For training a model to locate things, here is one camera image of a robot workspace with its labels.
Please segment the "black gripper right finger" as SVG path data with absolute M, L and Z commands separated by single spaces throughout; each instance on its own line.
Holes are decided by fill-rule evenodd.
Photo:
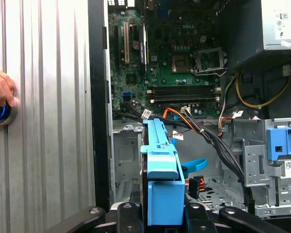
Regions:
M 210 219 L 200 203 L 185 206 L 188 233 L 285 233 L 286 231 L 236 207 L 219 210 L 218 222 Z

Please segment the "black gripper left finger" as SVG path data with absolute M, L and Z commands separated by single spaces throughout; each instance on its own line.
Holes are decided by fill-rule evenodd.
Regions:
M 142 233 L 140 208 L 131 202 L 119 202 L 105 212 L 90 206 L 46 230 L 48 233 Z

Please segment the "person's hand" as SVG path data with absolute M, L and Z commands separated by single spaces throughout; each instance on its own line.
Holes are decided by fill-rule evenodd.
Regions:
M 14 87 L 14 81 L 0 70 L 0 107 L 4 107 L 6 104 L 16 107 Z

